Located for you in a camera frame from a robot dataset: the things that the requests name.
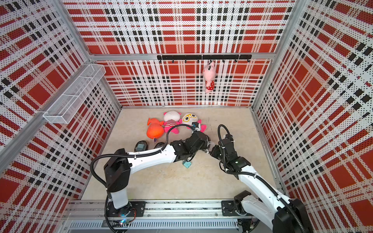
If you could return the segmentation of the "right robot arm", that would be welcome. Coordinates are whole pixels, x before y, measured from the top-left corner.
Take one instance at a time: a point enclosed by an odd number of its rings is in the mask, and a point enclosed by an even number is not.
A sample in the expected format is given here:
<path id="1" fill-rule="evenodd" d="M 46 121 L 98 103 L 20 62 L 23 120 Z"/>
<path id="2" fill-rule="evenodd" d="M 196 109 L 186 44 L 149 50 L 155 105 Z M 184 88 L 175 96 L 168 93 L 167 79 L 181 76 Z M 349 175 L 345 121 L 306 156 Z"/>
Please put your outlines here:
<path id="1" fill-rule="evenodd" d="M 221 169 L 250 188 L 235 197 L 237 213 L 251 214 L 274 233 L 311 233 L 313 227 L 305 205 L 269 184 L 244 157 L 238 156 L 230 133 L 218 132 L 219 142 L 210 153 Z"/>

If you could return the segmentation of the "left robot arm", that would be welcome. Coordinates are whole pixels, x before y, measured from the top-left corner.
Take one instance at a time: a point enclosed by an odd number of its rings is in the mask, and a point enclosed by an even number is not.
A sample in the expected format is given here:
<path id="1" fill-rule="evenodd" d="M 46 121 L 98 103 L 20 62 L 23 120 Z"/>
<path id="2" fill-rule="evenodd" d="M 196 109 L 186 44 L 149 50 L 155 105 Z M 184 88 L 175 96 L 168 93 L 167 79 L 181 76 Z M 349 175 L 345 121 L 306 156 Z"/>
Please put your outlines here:
<path id="1" fill-rule="evenodd" d="M 104 154 L 92 160 L 91 175 L 104 185 L 107 193 L 106 217 L 136 213 L 127 194 L 127 185 L 132 174 L 160 164 L 187 161 L 193 159 L 199 150 L 208 149 L 210 138 L 192 126 L 185 126 L 192 130 L 191 136 L 185 140 L 169 143 L 169 133 L 166 133 L 166 144 L 161 148 L 141 152 L 126 152 L 120 149 L 114 154 Z M 95 172 L 96 162 L 103 158 L 109 158 L 104 166 L 105 179 Z"/>

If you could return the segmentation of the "teal charger bottom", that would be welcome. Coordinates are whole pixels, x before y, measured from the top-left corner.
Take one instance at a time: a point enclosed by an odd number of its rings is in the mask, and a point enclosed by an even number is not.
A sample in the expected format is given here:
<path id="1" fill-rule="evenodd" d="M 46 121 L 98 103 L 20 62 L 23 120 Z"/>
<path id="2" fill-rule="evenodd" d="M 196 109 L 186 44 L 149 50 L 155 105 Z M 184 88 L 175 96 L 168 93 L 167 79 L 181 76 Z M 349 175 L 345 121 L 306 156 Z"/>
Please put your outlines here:
<path id="1" fill-rule="evenodd" d="M 183 162 L 183 166 L 186 167 L 186 168 L 189 168 L 191 165 L 192 165 L 192 163 L 189 162 L 189 161 L 184 161 Z"/>

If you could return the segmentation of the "teal charger top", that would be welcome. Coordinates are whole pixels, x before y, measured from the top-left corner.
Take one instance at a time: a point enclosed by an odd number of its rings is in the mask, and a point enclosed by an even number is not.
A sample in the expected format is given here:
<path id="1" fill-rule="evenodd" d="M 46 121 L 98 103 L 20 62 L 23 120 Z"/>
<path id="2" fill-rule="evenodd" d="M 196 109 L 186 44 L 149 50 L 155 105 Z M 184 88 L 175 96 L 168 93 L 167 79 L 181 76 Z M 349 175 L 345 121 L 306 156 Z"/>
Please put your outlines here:
<path id="1" fill-rule="evenodd" d="M 137 145 L 137 150 L 138 151 L 144 151 L 144 150 L 146 150 L 146 144 L 138 144 Z"/>

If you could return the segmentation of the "teal charger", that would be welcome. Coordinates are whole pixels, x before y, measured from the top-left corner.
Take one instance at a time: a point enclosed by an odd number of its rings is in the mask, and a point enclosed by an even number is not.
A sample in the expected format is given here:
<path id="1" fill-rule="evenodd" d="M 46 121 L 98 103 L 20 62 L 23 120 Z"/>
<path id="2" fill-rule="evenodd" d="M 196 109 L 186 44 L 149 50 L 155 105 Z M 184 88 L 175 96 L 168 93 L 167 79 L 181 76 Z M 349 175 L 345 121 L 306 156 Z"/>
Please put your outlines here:
<path id="1" fill-rule="evenodd" d="M 137 150 L 138 151 L 144 151 L 144 150 L 146 150 L 146 144 L 138 144 L 137 145 Z"/>
<path id="2" fill-rule="evenodd" d="M 186 168 L 189 168 L 191 165 L 192 165 L 192 163 L 189 162 L 189 161 L 184 161 L 183 162 L 183 166 L 186 167 Z"/>

